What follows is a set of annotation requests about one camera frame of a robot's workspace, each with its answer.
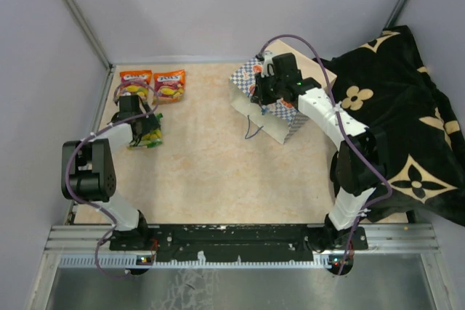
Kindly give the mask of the green candy bag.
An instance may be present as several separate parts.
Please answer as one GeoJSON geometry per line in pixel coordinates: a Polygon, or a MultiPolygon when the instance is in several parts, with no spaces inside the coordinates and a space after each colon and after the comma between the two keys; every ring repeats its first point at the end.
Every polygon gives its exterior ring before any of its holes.
{"type": "Polygon", "coordinates": [[[161,113],[151,114],[146,118],[138,118],[130,123],[133,140],[128,148],[154,148],[163,143],[161,132],[161,113]]]}

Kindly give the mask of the blue checkered paper bag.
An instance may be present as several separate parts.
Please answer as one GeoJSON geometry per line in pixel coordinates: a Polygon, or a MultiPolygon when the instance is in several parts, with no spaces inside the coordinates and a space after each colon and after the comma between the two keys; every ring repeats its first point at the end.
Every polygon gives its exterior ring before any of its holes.
{"type": "MultiPolygon", "coordinates": [[[[326,80],[318,63],[292,46],[277,40],[266,48],[266,53],[293,53],[303,78],[314,78],[324,89],[326,80]]],[[[262,70],[262,63],[255,57],[241,65],[231,76],[229,82],[230,104],[241,114],[250,118],[256,126],[270,135],[280,144],[285,144],[309,118],[289,103],[278,100],[263,107],[253,104],[251,97],[255,88],[255,74],[262,70]]]]}

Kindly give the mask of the orange candy bag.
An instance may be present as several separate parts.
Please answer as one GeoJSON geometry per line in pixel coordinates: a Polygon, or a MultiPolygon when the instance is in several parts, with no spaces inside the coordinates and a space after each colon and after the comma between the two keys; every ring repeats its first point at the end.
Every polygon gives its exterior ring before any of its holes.
{"type": "Polygon", "coordinates": [[[152,104],[156,102],[159,104],[179,102],[185,95],[185,79],[186,73],[184,69],[165,72],[154,73],[154,89],[152,104]]]}
{"type": "Polygon", "coordinates": [[[126,70],[119,73],[121,79],[121,88],[118,96],[137,95],[142,100],[146,100],[149,88],[142,83],[149,85],[152,78],[151,70],[126,70]]]}

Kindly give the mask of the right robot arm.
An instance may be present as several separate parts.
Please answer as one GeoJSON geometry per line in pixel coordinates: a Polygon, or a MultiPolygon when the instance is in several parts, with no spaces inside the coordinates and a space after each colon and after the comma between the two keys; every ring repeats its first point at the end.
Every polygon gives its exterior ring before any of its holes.
{"type": "Polygon", "coordinates": [[[330,180],[336,201],[326,215],[317,248],[339,249],[349,243],[371,195],[386,183],[387,137],[356,121],[336,104],[329,87],[313,77],[304,78],[292,53],[259,53],[251,102],[264,107],[283,101],[316,123],[337,148],[330,180]]]}

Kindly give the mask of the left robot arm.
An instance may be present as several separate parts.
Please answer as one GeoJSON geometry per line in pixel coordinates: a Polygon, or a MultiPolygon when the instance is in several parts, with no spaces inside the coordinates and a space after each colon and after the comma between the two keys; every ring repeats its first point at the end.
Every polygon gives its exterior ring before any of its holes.
{"type": "Polygon", "coordinates": [[[146,248],[151,232],[143,213],[118,192],[113,153],[145,140],[161,141],[162,114],[136,95],[118,99],[119,111],[107,126],[81,141],[62,145],[63,196],[105,216],[110,231],[103,237],[112,248],[146,248]]]}

